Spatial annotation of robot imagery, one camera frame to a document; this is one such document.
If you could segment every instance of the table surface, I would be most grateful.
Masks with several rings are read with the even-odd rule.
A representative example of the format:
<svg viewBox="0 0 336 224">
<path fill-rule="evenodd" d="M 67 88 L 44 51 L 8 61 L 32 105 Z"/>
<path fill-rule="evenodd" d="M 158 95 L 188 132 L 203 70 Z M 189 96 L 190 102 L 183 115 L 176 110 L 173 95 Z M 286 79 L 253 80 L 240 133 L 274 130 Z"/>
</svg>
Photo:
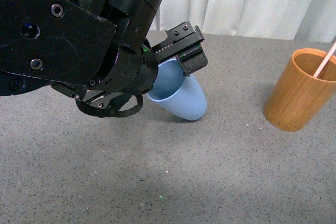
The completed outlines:
<svg viewBox="0 0 336 224">
<path fill-rule="evenodd" d="M 205 39 L 196 122 L 147 97 L 125 119 L 82 114 L 50 87 L 1 97 L 0 223 L 335 223 L 335 97 L 294 133 L 262 113 L 296 49 L 331 45 Z"/>
</svg>

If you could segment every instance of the metal bracket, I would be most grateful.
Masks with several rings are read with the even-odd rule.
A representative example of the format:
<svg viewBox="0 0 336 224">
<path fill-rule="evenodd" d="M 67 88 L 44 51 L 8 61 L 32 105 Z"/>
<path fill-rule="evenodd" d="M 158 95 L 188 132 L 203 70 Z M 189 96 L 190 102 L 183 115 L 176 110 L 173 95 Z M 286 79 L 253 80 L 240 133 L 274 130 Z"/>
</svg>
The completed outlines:
<svg viewBox="0 0 336 224">
<path fill-rule="evenodd" d="M 51 85 L 51 87 L 54 90 L 66 95 L 67 97 L 76 98 L 76 99 L 80 99 L 80 97 L 81 97 L 80 92 L 74 90 L 73 88 L 71 88 L 71 87 L 69 87 L 69 86 L 67 86 L 63 83 L 56 83 L 56 84 Z"/>
<path fill-rule="evenodd" d="M 176 56 L 186 76 L 207 65 L 201 46 L 204 37 L 198 26 L 194 30 L 190 22 L 183 22 L 166 33 L 167 39 L 152 48 L 159 63 Z"/>
<path fill-rule="evenodd" d="M 101 90 L 88 90 L 82 101 L 92 107 L 99 109 L 106 109 L 113 98 L 116 98 L 122 94 L 123 93 L 119 92 L 110 93 L 110 92 L 103 92 Z"/>
</svg>

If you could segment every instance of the blue cup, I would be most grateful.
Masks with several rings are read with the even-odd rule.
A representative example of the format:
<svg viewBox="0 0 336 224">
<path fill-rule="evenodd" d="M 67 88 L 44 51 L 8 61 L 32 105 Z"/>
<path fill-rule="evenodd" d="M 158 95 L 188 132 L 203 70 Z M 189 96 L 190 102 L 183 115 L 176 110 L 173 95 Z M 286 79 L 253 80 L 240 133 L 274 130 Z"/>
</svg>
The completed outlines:
<svg viewBox="0 0 336 224">
<path fill-rule="evenodd" d="M 189 121 L 200 119 L 206 111 L 207 102 L 202 88 L 191 74 L 183 75 L 176 59 L 159 65 L 159 74 L 148 98 L 162 108 Z"/>
</svg>

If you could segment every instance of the white straw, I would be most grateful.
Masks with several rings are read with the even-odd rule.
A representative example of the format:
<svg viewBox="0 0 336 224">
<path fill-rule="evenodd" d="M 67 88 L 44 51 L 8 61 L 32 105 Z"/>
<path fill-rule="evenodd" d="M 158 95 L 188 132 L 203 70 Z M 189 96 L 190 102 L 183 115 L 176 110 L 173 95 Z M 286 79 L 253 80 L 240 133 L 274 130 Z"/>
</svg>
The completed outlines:
<svg viewBox="0 0 336 224">
<path fill-rule="evenodd" d="M 336 51 L 336 42 L 334 43 L 334 45 L 330 48 L 329 52 L 327 53 L 327 55 L 325 56 L 325 58 L 323 59 L 321 65 L 319 66 L 319 68 L 316 70 L 315 74 L 313 75 L 313 77 L 317 78 L 317 76 L 319 76 L 319 74 L 321 73 L 322 69 L 325 67 L 325 65 L 327 64 L 328 60 L 330 60 L 332 54 Z"/>
</svg>

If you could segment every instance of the screw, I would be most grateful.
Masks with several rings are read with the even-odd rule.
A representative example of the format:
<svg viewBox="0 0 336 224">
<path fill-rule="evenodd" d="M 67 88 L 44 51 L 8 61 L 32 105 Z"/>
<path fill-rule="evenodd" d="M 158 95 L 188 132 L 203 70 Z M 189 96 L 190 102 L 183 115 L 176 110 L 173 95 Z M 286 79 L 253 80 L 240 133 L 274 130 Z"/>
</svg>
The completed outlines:
<svg viewBox="0 0 336 224">
<path fill-rule="evenodd" d="M 26 39 L 36 39 L 40 35 L 40 28 L 31 23 L 25 23 L 21 28 L 21 34 Z"/>
<path fill-rule="evenodd" d="M 96 85 L 96 81 L 95 81 L 95 80 L 93 80 L 93 79 L 91 79 L 91 80 L 89 81 L 89 83 L 90 83 L 90 85 L 91 85 L 91 86 L 94 86 L 94 85 Z"/>
<path fill-rule="evenodd" d="M 55 17 L 55 18 L 60 18 L 63 16 L 64 13 L 64 9 L 60 4 L 53 4 L 51 6 L 51 14 Z"/>
<path fill-rule="evenodd" d="M 43 61 L 41 59 L 33 59 L 30 62 L 30 68 L 33 70 L 41 70 L 43 67 Z"/>
<path fill-rule="evenodd" d="M 24 82 L 21 79 L 15 79 L 10 82 L 9 87 L 13 91 L 20 91 L 24 87 Z"/>
</svg>

